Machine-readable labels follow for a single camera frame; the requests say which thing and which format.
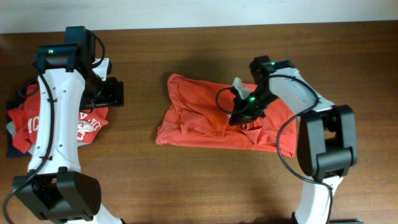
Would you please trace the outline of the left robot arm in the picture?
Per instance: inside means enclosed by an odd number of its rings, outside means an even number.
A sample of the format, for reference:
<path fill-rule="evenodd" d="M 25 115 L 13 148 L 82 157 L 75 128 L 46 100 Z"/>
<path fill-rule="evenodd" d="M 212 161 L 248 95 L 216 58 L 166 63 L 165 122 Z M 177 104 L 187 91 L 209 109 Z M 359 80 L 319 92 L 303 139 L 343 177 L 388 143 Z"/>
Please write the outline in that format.
<path fill-rule="evenodd" d="M 33 62 L 40 111 L 28 173 L 12 194 L 39 220 L 52 223 L 121 223 L 101 202 L 97 179 L 81 173 L 78 116 L 124 104 L 123 83 L 110 75 L 109 58 L 96 57 L 100 39 L 83 26 L 67 27 L 62 44 L 43 45 Z"/>

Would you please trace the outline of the red soccer t-shirt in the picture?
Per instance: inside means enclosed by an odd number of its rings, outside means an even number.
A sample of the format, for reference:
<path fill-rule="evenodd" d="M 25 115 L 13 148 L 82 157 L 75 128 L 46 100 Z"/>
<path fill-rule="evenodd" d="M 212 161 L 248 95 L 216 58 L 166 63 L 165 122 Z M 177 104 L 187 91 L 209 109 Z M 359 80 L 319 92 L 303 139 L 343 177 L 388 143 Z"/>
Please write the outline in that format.
<path fill-rule="evenodd" d="M 194 80 L 177 73 L 169 76 L 167 89 L 171 100 L 156 143 L 188 147 L 210 147 L 276 152 L 287 157 L 296 152 L 296 123 L 291 122 L 276 140 L 278 130 L 293 116 L 280 99 L 265 110 L 265 117 L 252 123 L 231 126 L 221 107 L 231 109 L 234 95 L 226 84 Z"/>

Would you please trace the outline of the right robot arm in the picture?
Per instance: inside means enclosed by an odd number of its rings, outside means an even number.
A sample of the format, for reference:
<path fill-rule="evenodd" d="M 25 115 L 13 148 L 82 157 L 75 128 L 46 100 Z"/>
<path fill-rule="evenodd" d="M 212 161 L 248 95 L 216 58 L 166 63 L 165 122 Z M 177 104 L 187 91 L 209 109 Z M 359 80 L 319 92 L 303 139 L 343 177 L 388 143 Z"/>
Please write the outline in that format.
<path fill-rule="evenodd" d="M 358 161 L 353 110 L 322 97 L 290 60 L 272 61 L 266 55 L 260 56 L 254 58 L 249 69 L 257 87 L 249 90 L 240 78 L 234 79 L 230 87 L 235 95 L 230 125 L 255 121 L 265 115 L 273 101 L 282 100 L 293 116 L 278 130 L 277 153 L 282 156 L 280 144 L 285 128 L 299 121 L 297 160 L 303 172 L 298 174 L 281 158 L 285 168 L 303 181 L 300 203 L 290 222 L 333 223 L 335 192 Z"/>

